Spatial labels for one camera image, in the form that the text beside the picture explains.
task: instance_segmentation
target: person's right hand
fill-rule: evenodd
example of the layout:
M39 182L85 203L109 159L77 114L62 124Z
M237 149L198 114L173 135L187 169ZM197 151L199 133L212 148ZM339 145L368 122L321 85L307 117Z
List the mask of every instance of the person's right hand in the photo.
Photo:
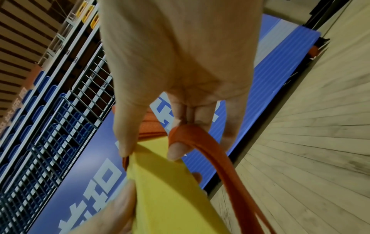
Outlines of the person's right hand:
M221 146L242 123L262 17L262 0L101 0L100 30L114 80L114 133L122 157L132 153L146 109L162 92L174 124L210 129L226 101ZM174 143L173 160L191 148Z

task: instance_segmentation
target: wooden floor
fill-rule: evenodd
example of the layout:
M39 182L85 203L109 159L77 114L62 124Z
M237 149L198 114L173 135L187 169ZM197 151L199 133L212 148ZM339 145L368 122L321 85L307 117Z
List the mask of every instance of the wooden floor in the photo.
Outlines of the wooden floor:
M369 22L353 0L326 27L326 52L236 167L279 234L370 234ZM223 186L211 202L240 233Z

